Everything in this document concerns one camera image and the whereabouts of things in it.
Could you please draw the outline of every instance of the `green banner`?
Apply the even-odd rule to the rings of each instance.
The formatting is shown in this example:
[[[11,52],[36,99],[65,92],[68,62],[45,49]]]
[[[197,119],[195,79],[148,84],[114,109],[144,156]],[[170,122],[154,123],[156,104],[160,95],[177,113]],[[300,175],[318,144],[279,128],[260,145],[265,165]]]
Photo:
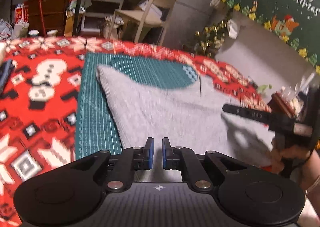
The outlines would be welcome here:
[[[275,33],[320,73],[320,0],[221,0]]]

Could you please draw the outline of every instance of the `wooden cabinet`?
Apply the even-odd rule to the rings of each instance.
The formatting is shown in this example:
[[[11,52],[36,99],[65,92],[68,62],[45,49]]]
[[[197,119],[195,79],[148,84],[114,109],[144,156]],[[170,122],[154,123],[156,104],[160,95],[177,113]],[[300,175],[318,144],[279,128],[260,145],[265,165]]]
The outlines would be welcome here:
[[[65,10],[68,0],[41,0],[46,32],[57,29],[58,35],[63,35],[65,25]],[[29,5],[29,30],[36,29],[43,36],[40,17],[39,1],[28,0]]]

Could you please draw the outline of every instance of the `bracelet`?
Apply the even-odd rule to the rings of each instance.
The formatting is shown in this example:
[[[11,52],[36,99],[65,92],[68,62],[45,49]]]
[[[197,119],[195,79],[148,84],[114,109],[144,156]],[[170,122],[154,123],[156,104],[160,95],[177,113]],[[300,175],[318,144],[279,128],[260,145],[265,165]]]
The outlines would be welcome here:
[[[316,181],[306,190],[306,196],[308,196],[316,186],[320,184],[320,176],[317,177]]]

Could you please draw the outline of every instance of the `gray fabric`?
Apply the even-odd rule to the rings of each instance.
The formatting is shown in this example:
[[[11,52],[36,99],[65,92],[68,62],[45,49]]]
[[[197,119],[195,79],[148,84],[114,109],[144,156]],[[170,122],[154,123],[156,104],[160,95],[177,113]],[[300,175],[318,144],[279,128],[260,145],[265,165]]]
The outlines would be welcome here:
[[[98,66],[97,76],[123,148],[155,139],[154,168],[137,172],[138,180],[181,181],[180,172],[162,169],[163,137],[172,146],[198,154],[216,150],[252,165],[270,164],[267,153],[274,133],[260,123],[223,113],[223,104],[238,101],[214,90],[211,78],[201,77],[184,89],[161,90],[139,85],[107,66]]]

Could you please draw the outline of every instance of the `chair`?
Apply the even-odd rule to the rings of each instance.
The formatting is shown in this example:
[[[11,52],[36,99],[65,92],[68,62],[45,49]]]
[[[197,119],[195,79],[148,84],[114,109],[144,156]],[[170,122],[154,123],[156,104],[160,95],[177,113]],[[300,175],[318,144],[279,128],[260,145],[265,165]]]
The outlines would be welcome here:
[[[159,42],[159,45],[161,46],[163,43],[163,40],[164,40],[166,30],[168,28],[168,24],[169,24],[168,21],[170,19],[172,9],[173,9],[175,2],[176,2],[176,0],[149,0],[148,4],[146,5],[145,11],[116,9],[113,14],[110,28],[114,26],[116,15],[120,15],[122,17],[129,19],[130,21],[138,23],[139,24],[138,30],[137,30],[136,36],[134,38],[134,42],[138,43],[138,40],[140,38],[140,34],[142,32],[142,28],[144,26],[145,27],[161,27],[162,26],[164,29],[162,31],[160,42]],[[150,10],[152,4],[154,4],[157,7],[163,7],[163,8],[170,9],[165,22],[160,20],[160,18],[158,16],[156,16],[155,14],[153,14],[152,12],[149,13],[149,10]],[[110,39],[111,31],[112,31],[112,29],[109,29],[108,39]]]

